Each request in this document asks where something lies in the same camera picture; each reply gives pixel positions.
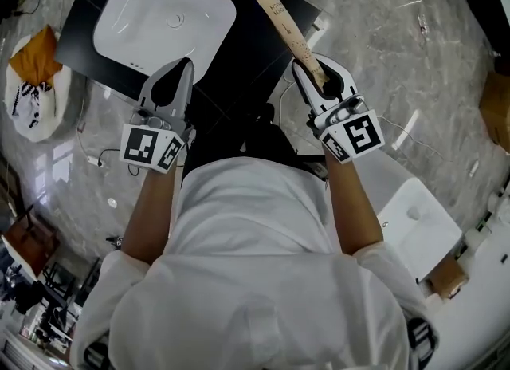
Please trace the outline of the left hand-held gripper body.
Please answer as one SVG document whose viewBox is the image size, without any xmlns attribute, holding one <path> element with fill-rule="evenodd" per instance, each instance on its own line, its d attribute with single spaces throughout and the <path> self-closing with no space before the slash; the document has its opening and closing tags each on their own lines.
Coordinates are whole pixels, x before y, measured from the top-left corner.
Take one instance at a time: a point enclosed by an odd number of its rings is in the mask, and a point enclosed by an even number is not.
<svg viewBox="0 0 510 370">
<path fill-rule="evenodd" d="M 120 161 L 166 174 L 188 143 L 193 129 L 183 117 L 138 109 L 123 126 Z"/>
</svg>

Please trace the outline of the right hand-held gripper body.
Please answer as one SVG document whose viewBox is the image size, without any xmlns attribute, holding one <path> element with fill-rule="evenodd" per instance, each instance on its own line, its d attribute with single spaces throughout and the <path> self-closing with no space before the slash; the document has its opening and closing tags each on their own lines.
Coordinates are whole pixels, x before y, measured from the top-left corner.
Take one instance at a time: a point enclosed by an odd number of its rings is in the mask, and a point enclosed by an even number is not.
<svg viewBox="0 0 510 370">
<path fill-rule="evenodd" d="M 319 141 L 341 163 L 366 155 L 385 144 L 375 110 L 362 95 L 353 95 L 319 115 L 311 114 L 310 127 Z"/>
</svg>

